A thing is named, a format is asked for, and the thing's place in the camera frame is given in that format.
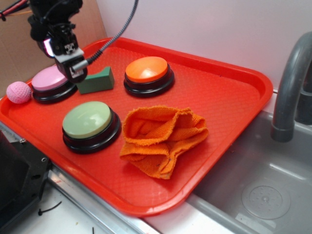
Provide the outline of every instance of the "cardboard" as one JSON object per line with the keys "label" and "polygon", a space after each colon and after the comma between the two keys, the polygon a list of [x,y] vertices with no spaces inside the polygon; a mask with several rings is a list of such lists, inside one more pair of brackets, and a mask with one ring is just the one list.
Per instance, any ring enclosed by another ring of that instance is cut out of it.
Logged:
{"label": "cardboard", "polygon": [[[10,4],[11,0],[1,0],[0,9]],[[7,16],[5,22],[0,20],[0,97],[5,95],[9,84],[27,81],[55,63],[54,59],[48,58],[30,38],[31,27],[27,22],[30,15],[31,13]],[[76,24],[75,34],[81,48],[106,37],[95,0],[85,0],[80,12],[74,15],[71,21]]]}

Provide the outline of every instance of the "sink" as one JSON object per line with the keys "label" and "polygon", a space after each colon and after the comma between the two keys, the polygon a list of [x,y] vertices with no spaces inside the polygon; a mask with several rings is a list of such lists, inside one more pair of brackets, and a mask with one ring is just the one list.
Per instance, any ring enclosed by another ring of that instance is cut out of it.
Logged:
{"label": "sink", "polygon": [[296,123],[292,141],[276,142],[272,118],[262,111],[188,202],[235,233],[311,233],[312,129]]}

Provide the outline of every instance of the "green button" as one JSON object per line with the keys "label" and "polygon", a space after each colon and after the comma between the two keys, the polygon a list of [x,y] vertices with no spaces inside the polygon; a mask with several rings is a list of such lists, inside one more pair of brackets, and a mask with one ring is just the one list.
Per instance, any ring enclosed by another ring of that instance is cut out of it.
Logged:
{"label": "green button", "polygon": [[112,119],[108,105],[90,101],[71,110],[63,120],[63,129],[72,138],[92,137],[103,131]]}

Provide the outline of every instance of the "orange towel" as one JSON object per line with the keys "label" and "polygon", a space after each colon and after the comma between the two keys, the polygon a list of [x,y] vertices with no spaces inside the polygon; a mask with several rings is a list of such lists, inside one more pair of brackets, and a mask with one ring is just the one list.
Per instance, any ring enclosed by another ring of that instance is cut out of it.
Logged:
{"label": "orange towel", "polygon": [[120,158],[151,177],[170,179],[179,155],[208,135],[206,121],[189,108],[166,106],[131,111],[122,126],[126,143]]}

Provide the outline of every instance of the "orange button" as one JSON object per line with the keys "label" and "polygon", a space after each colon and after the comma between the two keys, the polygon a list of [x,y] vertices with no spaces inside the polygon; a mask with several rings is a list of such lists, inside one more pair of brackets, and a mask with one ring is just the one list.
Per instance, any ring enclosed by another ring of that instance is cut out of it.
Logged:
{"label": "orange button", "polygon": [[162,78],[168,71],[168,63],[160,57],[144,57],[131,62],[126,68],[128,79],[136,83],[148,83]]}

